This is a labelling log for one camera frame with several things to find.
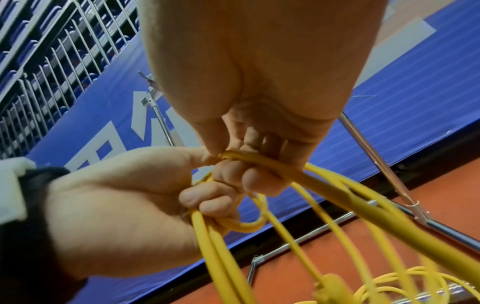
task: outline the thick yellow cable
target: thick yellow cable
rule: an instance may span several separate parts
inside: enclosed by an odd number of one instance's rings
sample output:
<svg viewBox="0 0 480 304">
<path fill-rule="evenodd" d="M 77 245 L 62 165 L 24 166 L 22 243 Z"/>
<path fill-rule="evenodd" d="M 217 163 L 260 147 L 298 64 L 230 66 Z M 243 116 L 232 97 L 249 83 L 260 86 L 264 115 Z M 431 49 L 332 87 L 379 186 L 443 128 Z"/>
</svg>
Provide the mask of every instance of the thick yellow cable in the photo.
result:
<svg viewBox="0 0 480 304">
<path fill-rule="evenodd" d="M 389 302 L 388 298 L 383 294 L 384 292 L 399 293 L 412 300 L 413 303 L 418 303 L 415 299 L 417 289 L 412 281 L 412 275 L 425 277 L 425 285 L 428 292 L 432 294 L 431 298 L 434 303 L 443 304 L 448 302 L 450 294 L 446 279 L 458 283 L 480 299 L 480 294 L 465 282 L 443 273 L 437 273 L 437 267 L 433 261 L 468 280 L 477 288 L 480 286 L 480 263 L 417 228 L 390 201 L 373 190 L 346 177 L 310 164 L 305 167 L 306 170 L 314 172 L 329 184 L 258 154 L 228 151 L 222 156 L 223 158 L 238 159 L 265 166 L 283 178 L 295 182 L 292 186 L 309 202 L 314 212 L 325 223 L 330 225 L 332 232 L 347 250 L 365 283 L 353 295 L 340 277 L 333 274 L 322 275 L 285 227 L 269 212 L 266 197 L 249 194 L 254 204 L 260 210 L 258 220 L 253 223 L 241 223 L 231 218 L 204 218 L 198 210 L 190 211 L 201 253 L 205 258 L 212 280 L 224 303 L 255 304 L 257 301 L 243 273 L 225 245 L 222 235 L 219 233 L 218 225 L 233 231 L 249 233 L 259 230 L 267 220 L 284 241 L 290 244 L 292 252 L 300 259 L 302 265 L 316 281 L 313 293 L 315 300 L 299 302 L 298 304 L 355 304 L 362 303 L 367 299 L 369 303 L 384 304 Z M 212 180 L 212 178 L 208 175 L 201 182 L 209 180 Z M 301 185 L 346 210 L 354 211 L 357 216 L 362 218 L 395 272 L 372 279 L 365 261 L 347 235 L 343 233 L 341 228 Z M 362 197 L 376 200 L 378 207 L 368 205 L 367 201 Z M 413 249 L 424 254 L 425 257 L 420 256 L 424 266 L 405 269 L 395 249 L 382 230 L 387 231 Z M 398 280 L 405 290 L 393 286 L 378 286 L 378 284 L 385 284 L 395 280 Z M 445 291 L 442 297 L 436 292 L 440 288 Z"/>
</svg>

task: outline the white sleeve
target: white sleeve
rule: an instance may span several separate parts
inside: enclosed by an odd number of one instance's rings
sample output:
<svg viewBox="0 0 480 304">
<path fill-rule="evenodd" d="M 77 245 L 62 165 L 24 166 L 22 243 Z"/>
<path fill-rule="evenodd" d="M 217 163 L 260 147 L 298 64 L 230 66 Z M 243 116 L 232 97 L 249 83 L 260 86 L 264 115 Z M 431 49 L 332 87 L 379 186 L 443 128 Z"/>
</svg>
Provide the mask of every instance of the white sleeve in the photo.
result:
<svg viewBox="0 0 480 304">
<path fill-rule="evenodd" d="M 18 178 L 36 165 L 24 157 L 9 158 L 0 161 L 0 225 L 25 220 L 27 209 Z"/>
</svg>

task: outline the black sleeve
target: black sleeve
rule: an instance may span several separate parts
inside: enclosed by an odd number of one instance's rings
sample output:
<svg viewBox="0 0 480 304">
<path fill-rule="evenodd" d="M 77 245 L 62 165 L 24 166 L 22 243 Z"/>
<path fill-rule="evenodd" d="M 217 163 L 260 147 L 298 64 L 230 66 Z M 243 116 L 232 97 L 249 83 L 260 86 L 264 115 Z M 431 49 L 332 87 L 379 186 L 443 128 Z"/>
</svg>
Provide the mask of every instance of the black sleeve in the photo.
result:
<svg viewBox="0 0 480 304">
<path fill-rule="evenodd" d="M 18 179 L 28 217 L 0 226 L 0 302 L 64 304 L 86 284 L 62 271 L 44 214 L 48 183 L 68 173 L 44 168 L 28 170 Z"/>
</svg>

